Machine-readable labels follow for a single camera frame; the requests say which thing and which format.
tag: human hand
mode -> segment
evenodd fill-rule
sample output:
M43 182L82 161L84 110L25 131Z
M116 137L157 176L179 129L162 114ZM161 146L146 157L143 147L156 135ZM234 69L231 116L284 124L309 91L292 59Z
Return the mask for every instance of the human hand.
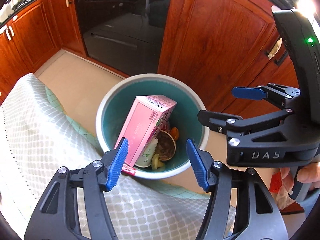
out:
M293 177L290 168L280 168L282 184L289 194L292 194ZM310 189L320 188L320 163L310 163L301 168L297 175L297 181L311 183Z

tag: wooden cabinet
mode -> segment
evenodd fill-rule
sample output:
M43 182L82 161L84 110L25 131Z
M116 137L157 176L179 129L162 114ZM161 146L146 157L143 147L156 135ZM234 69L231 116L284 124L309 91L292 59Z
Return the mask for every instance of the wooden cabinet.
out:
M0 104L9 94L19 78L28 74L26 64L20 57L13 39L6 33L0 34Z
M250 86L266 85L268 82L295 88L299 87L297 76L289 56L287 56L280 65L276 65L273 60L270 61ZM279 109L265 100L255 101L237 98L224 112L237 114L243 118L251 118L275 111L279 111Z
M63 49L86 57L74 0L48 0L53 29L58 33Z
M31 72L35 72L58 50L47 21L47 0L37 0L10 20L12 40Z
M250 85L278 38L269 0L171 0L158 73L222 112L234 86Z

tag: trash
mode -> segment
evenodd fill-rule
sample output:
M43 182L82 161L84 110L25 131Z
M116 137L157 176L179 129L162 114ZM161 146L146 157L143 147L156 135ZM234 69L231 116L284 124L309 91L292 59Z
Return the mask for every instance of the trash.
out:
M122 137L129 141L126 164L134 166L160 131L159 127L169 119L176 104L177 102L163 95L135 98L116 143L117 147Z
M145 151L140 155L138 160L136 161L136 166L139 168L146 168L151 165L151 160L153 157L153 154L156 150L156 146L158 144L158 139L154 137L152 141L149 143Z
M151 168L153 170L156 170L156 169L163 167L163 166L164 166L164 163L159 161L159 154L153 155L152 161L151 161Z
M170 132L171 126L170 126L169 120L167 120L166 122L163 122L162 126L160 127L160 130Z
M172 138L177 141L179 139L179 130L176 127L173 127L170 131L170 135L172 136Z
M161 130L157 135L158 144L155 150L155 154L159 155L159 160L168 161L176 152L176 143L172 136L166 131Z

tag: white cloth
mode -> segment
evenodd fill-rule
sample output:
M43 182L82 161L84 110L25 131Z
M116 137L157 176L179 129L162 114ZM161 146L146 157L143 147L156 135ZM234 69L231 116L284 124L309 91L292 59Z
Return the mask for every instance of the white cloth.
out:
M33 74L22 77L0 107L1 212L23 239L38 199L60 166L83 168L101 156L54 109ZM82 190L79 219L89 236ZM208 199L163 195L121 175L105 199L119 239L195 239ZM229 211L230 229L235 209Z

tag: trash can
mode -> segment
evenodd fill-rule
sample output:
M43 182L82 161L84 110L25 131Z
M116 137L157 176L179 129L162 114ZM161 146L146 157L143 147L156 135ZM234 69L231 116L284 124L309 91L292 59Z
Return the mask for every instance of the trash can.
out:
M198 112L205 110L204 104L186 84L159 74L136 75L119 82L105 95L98 108L97 138L104 152L114 149L135 97L147 95L164 95L177 102L169 118L171 127L177 127L180 133L176 153L164 167L155 171L136 166L123 170L140 178L164 179L191 166L186 152L187 139L193 139L200 149L204 149L209 137L209 128L203 127L197 119Z

